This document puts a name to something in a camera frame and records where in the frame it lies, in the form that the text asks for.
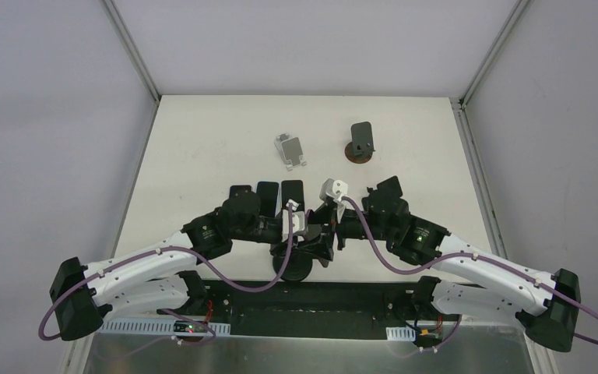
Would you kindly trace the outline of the black pole phone stand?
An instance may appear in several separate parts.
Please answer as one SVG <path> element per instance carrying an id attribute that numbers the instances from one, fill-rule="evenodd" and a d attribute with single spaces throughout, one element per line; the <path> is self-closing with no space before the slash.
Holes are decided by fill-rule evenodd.
<path id="1" fill-rule="evenodd" d="M 285 282 L 298 283 L 306 279 L 313 267 L 313 259 L 305 254 L 293 254 L 283 271 L 281 279 Z"/>

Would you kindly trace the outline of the phone with beige case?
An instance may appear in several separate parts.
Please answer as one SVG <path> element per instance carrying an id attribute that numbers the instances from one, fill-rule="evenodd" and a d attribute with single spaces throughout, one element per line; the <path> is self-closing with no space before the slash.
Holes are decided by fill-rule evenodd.
<path id="1" fill-rule="evenodd" d="M 297 211 L 305 211 L 304 183 L 301 180 L 284 180 L 280 184 L 281 207 L 284 209 L 289 200 L 297 204 Z"/>

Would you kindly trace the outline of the phone with blue case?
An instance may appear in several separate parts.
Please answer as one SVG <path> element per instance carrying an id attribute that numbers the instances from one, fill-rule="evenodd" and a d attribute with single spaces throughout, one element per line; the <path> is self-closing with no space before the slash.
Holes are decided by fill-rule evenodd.
<path id="1" fill-rule="evenodd" d="M 260 214 L 264 217 L 275 217 L 280 185 L 278 182 L 260 181 L 256 186 L 256 194 L 261 200 Z"/>

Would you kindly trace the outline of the black wedge phone stand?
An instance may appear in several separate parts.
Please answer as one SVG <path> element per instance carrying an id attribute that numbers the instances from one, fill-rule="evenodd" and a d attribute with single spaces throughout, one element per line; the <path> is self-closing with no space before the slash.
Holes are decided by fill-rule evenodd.
<path id="1" fill-rule="evenodd" d="M 397 175 L 379 182 L 375 187 L 367 187 L 368 194 L 362 199 L 364 205 L 371 205 L 377 199 L 399 199 L 403 196 Z"/>

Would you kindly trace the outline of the phone with lavender case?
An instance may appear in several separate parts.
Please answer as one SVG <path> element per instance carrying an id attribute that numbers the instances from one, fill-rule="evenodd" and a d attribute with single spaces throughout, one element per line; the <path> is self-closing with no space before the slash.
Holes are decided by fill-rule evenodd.
<path id="1" fill-rule="evenodd" d="M 232 185 L 229 188 L 229 199 L 249 197 L 252 194 L 252 187 L 250 185 Z"/>

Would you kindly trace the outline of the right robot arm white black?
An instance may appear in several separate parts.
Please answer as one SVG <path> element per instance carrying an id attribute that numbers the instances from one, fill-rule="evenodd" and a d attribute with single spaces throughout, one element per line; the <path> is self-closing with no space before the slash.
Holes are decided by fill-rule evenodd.
<path id="1" fill-rule="evenodd" d="M 458 285 L 422 277 L 410 303 L 421 319 L 435 314 L 469 315 L 517 327 L 534 342 L 569 352 L 580 302 L 579 277 L 570 270 L 535 270 L 491 253 L 482 253 L 448 229 L 412 215 L 396 187 L 369 188 L 357 206 L 343 182 L 321 191 L 322 205 L 308 213 L 309 224 L 330 228 L 344 247 L 350 239 L 385 243 L 386 250 L 412 265 L 406 275 L 433 269 L 467 280 Z"/>

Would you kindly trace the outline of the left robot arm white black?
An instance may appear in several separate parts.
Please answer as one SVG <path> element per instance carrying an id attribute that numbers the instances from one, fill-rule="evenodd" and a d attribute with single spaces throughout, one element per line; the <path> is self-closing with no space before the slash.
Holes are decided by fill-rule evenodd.
<path id="1" fill-rule="evenodd" d="M 261 286 L 246 286 L 217 276 L 234 289 L 256 294 L 289 278 L 290 265 L 313 244 L 332 248 L 341 201 L 325 196 L 317 210 L 304 208 L 301 197 L 285 200 L 239 189 L 215 210 L 193 219 L 169 237 L 129 254 L 84 264 L 72 257 L 61 263 L 49 295 L 51 307 L 38 327 L 39 338 L 54 319 L 57 338 L 78 340 L 106 322 L 137 312 L 199 314 L 206 287 L 198 266 L 230 253 L 237 241 L 269 244 L 280 258 L 274 277 Z"/>

